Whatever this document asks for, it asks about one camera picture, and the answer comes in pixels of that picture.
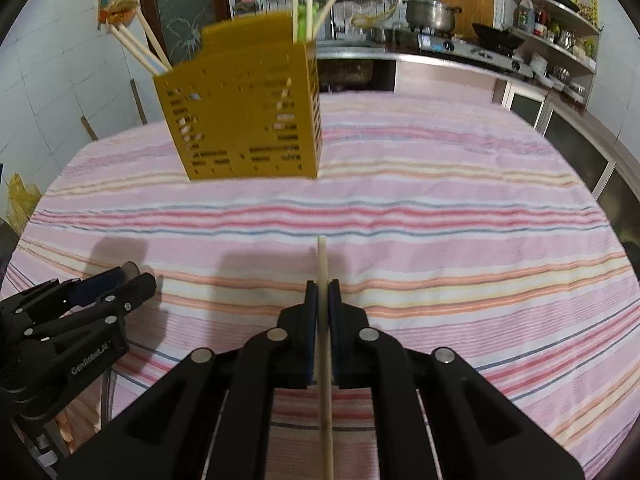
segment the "chopstick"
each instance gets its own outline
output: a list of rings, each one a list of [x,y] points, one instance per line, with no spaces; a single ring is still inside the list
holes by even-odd
[[[311,41],[313,38],[313,6],[314,0],[306,0],[306,40]]]
[[[168,57],[164,53],[164,50],[162,50],[162,47],[160,46],[160,42],[158,41],[158,38],[156,38],[156,35],[151,30],[151,27],[149,26],[146,18],[143,16],[140,9],[136,9],[136,16],[140,20],[140,25],[142,25],[142,28],[145,29],[146,36],[149,38],[149,41],[154,46],[154,49],[156,50],[156,52],[158,53],[158,56],[162,60],[162,64],[167,70],[171,70],[173,67],[171,66],[171,63],[169,63]]]
[[[153,61],[154,63],[157,63],[158,66],[164,66],[162,61],[160,61],[156,57],[156,55],[153,52],[151,52],[145,44],[142,43],[142,41],[140,41],[138,38],[136,38],[135,35],[133,34],[133,32],[131,32],[127,27],[125,27],[125,25],[123,23],[121,23],[120,25],[117,25],[116,28],[118,29],[119,32],[121,32],[124,36],[126,36],[127,39],[131,41],[131,43],[133,43],[148,58],[150,58],[151,61]]]
[[[293,43],[298,41],[298,0],[293,0]]]
[[[149,72],[151,72],[153,75],[161,74],[161,72],[151,63],[149,63],[148,60],[146,60],[146,58],[142,55],[142,53],[136,48],[136,46],[131,43],[127,39],[127,37],[124,36],[124,34],[122,34],[117,28],[115,28],[113,25],[109,25],[109,30],[111,34],[113,34],[116,39],[122,44],[122,46],[126,48],[131,53],[131,55],[140,62],[143,67],[149,70]]]
[[[327,3],[324,5],[322,10],[320,11],[320,14],[318,14],[318,19],[316,20],[316,25],[314,26],[312,38],[315,38],[318,35],[318,32],[320,32],[320,27],[322,27],[322,23],[328,16],[329,11],[331,10],[331,7],[333,7],[337,1],[338,0],[327,0]]]
[[[329,263],[326,238],[318,237],[318,397],[322,478],[334,480],[334,428],[332,417],[331,343],[329,334]]]

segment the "pink striped tablecloth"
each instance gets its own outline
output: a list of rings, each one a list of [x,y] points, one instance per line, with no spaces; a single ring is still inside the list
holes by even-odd
[[[638,415],[640,290],[579,177],[499,107],[340,94],[322,98],[322,124],[318,180],[190,183],[164,123],[85,147],[2,295],[150,267],[161,292],[127,317],[119,412],[191,349],[242,346],[301,302],[325,234],[345,301],[409,348],[455,348],[592,478]],[[80,438],[97,399],[90,388],[68,409]],[[334,424],[336,478],[375,478],[367,392],[336,391]],[[316,393],[280,392],[268,478],[318,477]]]

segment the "poster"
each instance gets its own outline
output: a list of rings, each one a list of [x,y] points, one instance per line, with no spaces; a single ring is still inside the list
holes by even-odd
[[[580,15],[597,28],[598,0],[574,0],[574,3],[580,7]]]

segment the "yellow plastic bag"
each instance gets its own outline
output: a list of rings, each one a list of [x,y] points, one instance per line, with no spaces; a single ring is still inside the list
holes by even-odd
[[[9,182],[9,211],[6,221],[20,236],[41,198],[38,186],[33,183],[25,186],[20,175],[14,173]]]

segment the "shelf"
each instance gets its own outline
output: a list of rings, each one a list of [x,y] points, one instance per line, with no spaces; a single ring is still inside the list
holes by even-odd
[[[537,41],[541,46],[544,46],[546,48],[550,48],[552,52],[559,52],[562,56],[566,57],[568,60],[570,59],[571,61],[573,61],[572,65],[577,65],[579,67],[582,68],[581,70],[581,74],[572,72],[571,67],[567,66],[565,67],[569,72],[572,72],[572,76],[573,75],[584,75],[584,74],[595,74],[596,71],[593,70],[589,65],[584,64],[583,62],[580,61],[580,59],[578,59],[578,57],[574,56],[574,54],[572,54],[571,52],[565,50],[564,48],[562,48],[561,46],[556,45],[555,43],[551,43],[549,40],[545,40],[544,38],[541,38],[540,36],[536,36],[535,34],[529,34],[528,32],[525,32],[524,30],[521,30],[519,28],[516,27],[510,27],[509,28],[509,32],[511,34],[513,34],[514,36],[518,36],[520,38],[522,38],[523,40],[527,41],[527,40],[533,40],[533,41]],[[546,56],[546,54],[542,54],[539,52],[539,54],[543,57],[548,57]]]
[[[579,38],[585,36],[599,36],[600,31],[597,27],[594,27],[591,22],[585,20],[580,14],[573,12],[563,4],[559,4],[553,0],[531,0],[534,6],[542,7],[546,10],[554,20],[560,23],[564,23],[567,27],[573,30]]]

